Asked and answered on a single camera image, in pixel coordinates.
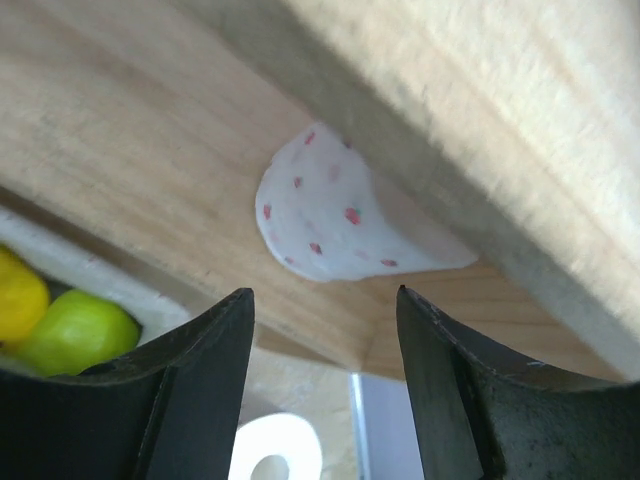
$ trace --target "wooden edge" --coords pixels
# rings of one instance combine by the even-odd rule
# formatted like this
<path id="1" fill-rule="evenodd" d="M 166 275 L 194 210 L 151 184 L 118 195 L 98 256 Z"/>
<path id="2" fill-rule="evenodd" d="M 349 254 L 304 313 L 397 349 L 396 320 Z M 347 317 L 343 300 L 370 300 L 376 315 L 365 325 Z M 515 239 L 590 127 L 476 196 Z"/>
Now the wooden edge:
<path id="1" fill-rule="evenodd" d="M 310 348 L 305 347 L 286 336 L 276 332 L 264 324 L 257 324 L 255 331 L 254 346 L 269 350 L 281 355 L 289 357 L 301 358 L 311 362 L 322 363 L 332 367 L 340 367 L 336 362 L 331 361 L 327 357 L 314 352 Z"/>
<path id="2" fill-rule="evenodd" d="M 167 295 L 184 306 L 194 318 L 220 300 L 220 298 L 214 299 L 210 295 L 205 295 L 164 270 L 139 260 L 124 250 L 2 187 L 0 187 L 0 204 L 103 258 L 128 275 Z"/>
<path id="3" fill-rule="evenodd" d="M 532 358 L 544 356 L 546 363 L 555 367 L 614 382 L 623 381 L 618 372 L 583 345 L 563 325 L 464 323 Z M 540 337 L 551 339 L 553 344 L 544 352 L 540 352 L 533 345 Z M 379 325 L 362 369 L 375 375 L 404 380 L 404 366 L 395 321 Z"/>
<path id="4" fill-rule="evenodd" d="M 460 67 L 455 54 L 464 52 L 456 52 L 455 44 L 443 51 L 445 36 L 437 42 L 426 33 L 426 26 L 437 30 L 439 25 L 429 24 L 437 19 L 420 12 L 425 31 L 416 28 L 419 22 L 410 17 L 405 24 L 390 26 L 387 20 L 398 20 L 400 9 L 410 10 L 408 2 L 181 0 L 179 4 L 317 117 L 348 135 L 375 168 L 525 287 L 626 378 L 640 378 L 640 324 L 635 321 L 640 278 L 635 265 L 591 212 L 561 188 L 542 162 L 536 163 L 536 153 L 514 134 L 514 126 L 485 115 L 491 105 L 473 97 L 473 85 L 454 81 L 460 80 L 455 77 L 454 67 Z M 597 20 L 595 10 L 584 10 L 585 18 Z M 624 14 L 619 10 L 615 14 Z M 465 25 L 462 20 L 457 27 L 476 31 L 474 21 Z M 427 50 L 436 51 L 434 63 L 416 73 L 412 63 Z M 413 78 L 401 77 L 399 72 L 407 71 L 414 72 Z M 451 78 L 451 85 L 459 87 L 461 96 L 447 101 L 456 109 L 456 99 L 464 98 L 467 103 L 460 108 L 467 109 L 467 120 L 447 122 L 429 111 L 422 96 L 440 74 L 450 75 L 446 78 Z M 444 88 L 446 82 L 440 81 Z M 446 89 L 443 94 L 458 95 Z M 476 130 L 495 128 L 476 139 L 480 143 L 458 141 L 464 140 L 470 125 Z M 491 156 L 495 145 L 488 145 L 483 140 L 487 138 L 508 145 L 510 150 L 503 153 L 507 157 Z"/>

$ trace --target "wooden board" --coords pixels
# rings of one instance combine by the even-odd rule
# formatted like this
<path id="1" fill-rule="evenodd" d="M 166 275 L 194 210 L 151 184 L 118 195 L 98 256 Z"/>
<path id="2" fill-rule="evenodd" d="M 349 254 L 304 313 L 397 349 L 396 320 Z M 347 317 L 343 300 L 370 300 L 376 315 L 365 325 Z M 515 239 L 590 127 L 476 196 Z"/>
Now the wooden board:
<path id="1" fill-rule="evenodd" d="M 180 3 L 640 378 L 640 4 Z"/>
<path id="2" fill-rule="evenodd" d="M 2 201 L 15 194 L 135 257 L 178 281 L 186 302 L 250 286 L 274 348 L 398 376 L 394 298 L 406 283 L 543 361 L 611 374 L 486 265 L 331 284 L 279 266 L 254 195 L 271 155 L 311 117 L 191 13 L 160 0 L 7 1 L 0 49 Z"/>

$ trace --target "lemon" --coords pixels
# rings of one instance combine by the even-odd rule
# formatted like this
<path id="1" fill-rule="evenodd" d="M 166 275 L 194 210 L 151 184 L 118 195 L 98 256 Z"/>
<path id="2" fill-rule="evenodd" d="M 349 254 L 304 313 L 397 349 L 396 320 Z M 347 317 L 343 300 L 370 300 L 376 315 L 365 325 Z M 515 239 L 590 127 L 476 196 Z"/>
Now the lemon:
<path id="1" fill-rule="evenodd" d="M 16 358 L 38 373 L 77 375 L 135 348 L 138 324 L 113 302 L 69 290 L 49 307 Z"/>
<path id="2" fill-rule="evenodd" d="M 0 342 L 7 349 L 24 341 L 44 316 L 49 291 L 44 281 L 11 250 L 0 245 Z"/>

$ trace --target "red dot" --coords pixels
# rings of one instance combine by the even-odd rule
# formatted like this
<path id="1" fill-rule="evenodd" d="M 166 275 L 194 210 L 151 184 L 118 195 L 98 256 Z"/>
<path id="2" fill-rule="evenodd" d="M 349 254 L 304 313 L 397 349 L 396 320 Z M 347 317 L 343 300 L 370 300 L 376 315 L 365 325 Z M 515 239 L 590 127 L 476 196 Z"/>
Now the red dot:
<path id="1" fill-rule="evenodd" d="M 322 255 L 322 248 L 320 248 L 320 245 L 318 245 L 317 243 L 310 243 L 309 247 L 318 255 Z"/>
<path id="2" fill-rule="evenodd" d="M 358 210 L 356 210 L 355 208 L 347 208 L 344 211 L 344 216 L 354 225 L 360 225 L 360 212 L 358 212 Z"/>

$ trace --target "paper cup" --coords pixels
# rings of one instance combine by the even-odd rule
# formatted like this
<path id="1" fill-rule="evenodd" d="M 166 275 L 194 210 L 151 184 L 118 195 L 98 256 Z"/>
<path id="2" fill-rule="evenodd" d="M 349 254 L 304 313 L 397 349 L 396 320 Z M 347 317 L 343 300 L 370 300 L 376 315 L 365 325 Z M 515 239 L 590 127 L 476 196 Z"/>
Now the paper cup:
<path id="1" fill-rule="evenodd" d="M 273 256 L 318 282 L 461 268 L 478 258 L 321 123 L 274 156 L 256 219 Z"/>

